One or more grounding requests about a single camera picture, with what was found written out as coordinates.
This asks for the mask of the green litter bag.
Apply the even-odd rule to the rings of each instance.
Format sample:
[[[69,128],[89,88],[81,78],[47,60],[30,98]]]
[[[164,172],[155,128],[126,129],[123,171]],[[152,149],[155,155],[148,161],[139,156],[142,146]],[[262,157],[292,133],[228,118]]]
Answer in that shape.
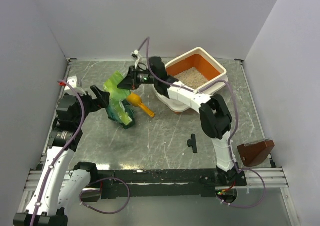
[[[131,91],[118,88],[118,84],[123,79],[123,75],[119,71],[115,71],[103,84],[103,89],[110,93],[109,106],[106,108],[108,118],[120,124],[124,129],[128,129],[135,124],[135,113],[127,101]]]

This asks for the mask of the black bag clip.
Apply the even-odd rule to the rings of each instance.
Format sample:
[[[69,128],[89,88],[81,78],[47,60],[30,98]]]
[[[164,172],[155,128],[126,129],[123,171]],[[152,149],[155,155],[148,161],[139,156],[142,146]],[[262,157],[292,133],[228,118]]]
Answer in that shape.
[[[187,140],[187,146],[192,147],[192,152],[197,153],[198,152],[198,147],[197,147],[197,140],[196,140],[196,135],[191,134],[191,138]]]

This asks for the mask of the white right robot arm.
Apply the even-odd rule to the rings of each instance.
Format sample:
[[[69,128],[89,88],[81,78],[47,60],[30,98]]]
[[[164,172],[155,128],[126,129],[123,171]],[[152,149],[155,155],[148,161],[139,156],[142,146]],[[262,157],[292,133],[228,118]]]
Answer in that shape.
[[[185,86],[169,75],[160,57],[147,61],[147,68],[132,65],[126,77],[117,84],[119,89],[135,90],[142,84],[152,84],[157,93],[167,99],[176,100],[193,109],[200,116],[201,128],[212,139],[217,158],[218,179],[223,185],[233,184],[240,173],[232,149],[232,115],[224,98],[219,95],[204,94]]]

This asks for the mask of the yellow plastic scoop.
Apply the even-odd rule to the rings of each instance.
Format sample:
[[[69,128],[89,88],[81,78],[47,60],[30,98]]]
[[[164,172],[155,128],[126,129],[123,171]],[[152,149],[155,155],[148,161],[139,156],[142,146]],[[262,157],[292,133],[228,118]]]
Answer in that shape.
[[[134,107],[138,107],[140,108],[142,111],[144,111],[147,115],[149,115],[151,118],[153,118],[155,116],[155,114],[148,108],[146,107],[141,98],[134,93],[131,93],[126,100]]]

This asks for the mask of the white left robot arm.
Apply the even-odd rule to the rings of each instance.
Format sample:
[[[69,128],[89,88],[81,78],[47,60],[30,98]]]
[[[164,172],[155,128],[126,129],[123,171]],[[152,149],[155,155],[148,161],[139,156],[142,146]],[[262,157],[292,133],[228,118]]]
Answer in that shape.
[[[66,226],[67,213],[82,189],[99,181],[95,163],[78,163],[66,184],[69,163],[83,135],[82,125],[89,113],[109,106],[110,93],[91,86],[96,95],[76,87],[58,100],[56,118],[49,134],[48,149],[36,190],[22,213],[16,213],[15,226]]]

